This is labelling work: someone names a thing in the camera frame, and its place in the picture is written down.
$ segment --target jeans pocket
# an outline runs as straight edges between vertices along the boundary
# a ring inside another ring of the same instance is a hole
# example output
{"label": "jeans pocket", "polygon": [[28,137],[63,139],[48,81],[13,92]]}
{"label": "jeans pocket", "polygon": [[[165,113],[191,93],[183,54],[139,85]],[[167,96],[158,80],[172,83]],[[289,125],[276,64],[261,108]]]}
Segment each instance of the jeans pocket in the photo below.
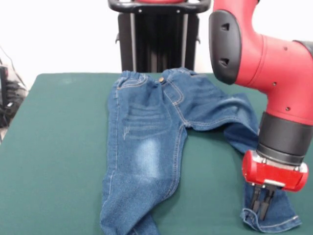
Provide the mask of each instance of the jeans pocket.
{"label": "jeans pocket", "polygon": [[129,88],[129,87],[138,87],[143,85],[148,80],[148,76],[133,71],[125,71],[122,73],[118,84],[117,89]]}

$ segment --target jeans pant leg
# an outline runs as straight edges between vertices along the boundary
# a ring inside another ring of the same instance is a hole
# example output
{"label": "jeans pant leg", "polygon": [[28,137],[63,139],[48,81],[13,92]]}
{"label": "jeans pant leg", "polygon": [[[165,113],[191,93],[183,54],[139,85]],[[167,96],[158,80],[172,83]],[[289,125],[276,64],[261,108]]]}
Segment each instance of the jeans pant leg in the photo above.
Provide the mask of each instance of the jeans pant leg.
{"label": "jeans pant leg", "polygon": [[[214,86],[205,75],[187,69],[166,70],[163,77],[175,86],[183,97],[175,104],[184,125],[198,131],[225,126],[226,140],[245,153],[255,149],[258,143],[258,120],[244,94],[227,95]],[[264,221],[249,209],[253,187],[244,185],[241,218],[253,229],[265,233],[277,233],[301,224],[285,191],[277,190]]]}
{"label": "jeans pant leg", "polygon": [[179,183],[186,130],[161,84],[144,74],[123,72],[108,108],[101,228],[105,235],[158,235],[149,212]]}

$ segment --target jeans seam stitching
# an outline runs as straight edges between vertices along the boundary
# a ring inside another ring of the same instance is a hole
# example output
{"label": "jeans seam stitching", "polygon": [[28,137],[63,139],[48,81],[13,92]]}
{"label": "jeans seam stitching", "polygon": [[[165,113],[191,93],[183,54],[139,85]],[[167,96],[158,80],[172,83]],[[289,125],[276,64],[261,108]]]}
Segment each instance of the jeans seam stitching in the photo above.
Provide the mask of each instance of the jeans seam stitching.
{"label": "jeans seam stitching", "polygon": [[172,103],[172,105],[174,106],[174,108],[176,109],[180,119],[183,121],[184,125],[187,125],[187,120],[183,117],[183,115],[180,112],[180,109],[171,101],[171,99],[168,97],[166,91],[164,91],[164,94],[167,96],[167,98],[170,100],[170,102]]}
{"label": "jeans seam stitching", "polygon": [[191,121],[190,123],[191,123],[191,124],[196,124],[196,125],[199,125],[199,126],[211,126],[211,125],[220,123],[220,122],[225,121],[225,120],[239,120],[239,118],[232,117],[232,116],[227,116],[227,117],[224,117],[224,118],[221,119],[221,120],[218,120],[218,121],[215,121],[215,122],[210,122],[210,123],[197,122],[197,121]]}
{"label": "jeans seam stitching", "polygon": [[273,227],[281,226],[281,225],[287,224],[288,222],[291,222],[291,221],[297,219],[298,217],[299,216],[295,216],[295,217],[293,217],[291,219],[288,219],[288,220],[286,220],[286,221],[284,221],[282,223],[279,223],[279,224],[268,225],[268,226],[260,226],[260,228],[273,228]]}
{"label": "jeans seam stitching", "polygon": [[116,133],[115,133],[115,169],[112,171],[112,174],[110,176],[110,186],[109,186],[109,195],[107,197],[107,199],[103,202],[102,205],[102,209],[104,207],[104,205],[106,204],[106,202],[109,200],[110,195],[111,195],[111,190],[112,190],[112,179],[113,176],[115,174],[115,172],[117,171],[117,149],[118,149],[118,141],[117,141],[117,134],[118,134],[118,115],[119,115],[119,103],[118,103],[118,94],[117,94],[117,90],[115,90],[115,98],[116,98],[116,104],[117,104],[117,115],[116,115]]}
{"label": "jeans seam stitching", "polygon": [[184,125],[181,125],[179,128],[179,134],[178,134],[178,139],[176,141],[176,145],[175,145],[175,153],[174,153],[174,169],[173,169],[173,180],[170,184],[169,190],[167,191],[167,193],[165,194],[165,196],[162,198],[162,201],[165,200],[169,195],[171,195],[173,193],[173,190],[175,190],[176,185],[177,185],[177,180],[178,180],[178,154],[179,154],[179,145],[180,145],[180,141],[181,141],[181,136],[182,136],[182,130],[183,130]]}
{"label": "jeans seam stitching", "polygon": [[135,233],[136,235],[139,235],[135,229],[133,229],[133,231],[134,231],[134,233]]}
{"label": "jeans seam stitching", "polygon": [[180,91],[180,89],[173,83],[173,81],[168,80],[168,82],[173,86],[174,90],[178,92],[178,94],[180,95],[180,98],[173,102],[174,105],[178,105],[180,104],[183,100],[184,100],[184,94]]}

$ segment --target black cable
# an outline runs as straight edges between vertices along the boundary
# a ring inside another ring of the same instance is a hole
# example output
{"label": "black cable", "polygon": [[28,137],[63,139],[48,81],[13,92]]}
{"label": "black cable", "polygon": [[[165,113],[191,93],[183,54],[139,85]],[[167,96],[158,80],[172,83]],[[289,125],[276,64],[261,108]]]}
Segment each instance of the black cable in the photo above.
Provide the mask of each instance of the black cable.
{"label": "black cable", "polygon": [[21,79],[21,77],[20,77],[20,76],[18,75],[18,73],[16,72],[15,67],[14,67],[14,64],[13,64],[13,60],[11,59],[11,57],[8,56],[8,54],[5,52],[5,50],[3,50],[3,48],[1,47],[1,45],[0,45],[0,49],[3,51],[3,53],[5,54],[5,56],[9,58],[9,60],[10,60],[10,62],[11,62],[12,69],[13,69],[13,71],[14,71],[16,77],[18,77],[18,79],[20,80],[20,82],[27,88],[27,86],[25,85],[25,83],[23,82],[23,80]]}

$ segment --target black stand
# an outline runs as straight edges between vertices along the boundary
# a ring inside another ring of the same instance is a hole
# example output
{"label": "black stand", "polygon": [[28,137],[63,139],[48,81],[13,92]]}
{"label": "black stand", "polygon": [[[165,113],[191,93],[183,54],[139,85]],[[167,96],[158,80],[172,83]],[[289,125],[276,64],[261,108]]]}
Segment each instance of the black stand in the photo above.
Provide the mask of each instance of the black stand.
{"label": "black stand", "polygon": [[194,70],[199,18],[210,0],[197,4],[142,4],[110,1],[118,16],[122,70],[162,72]]}

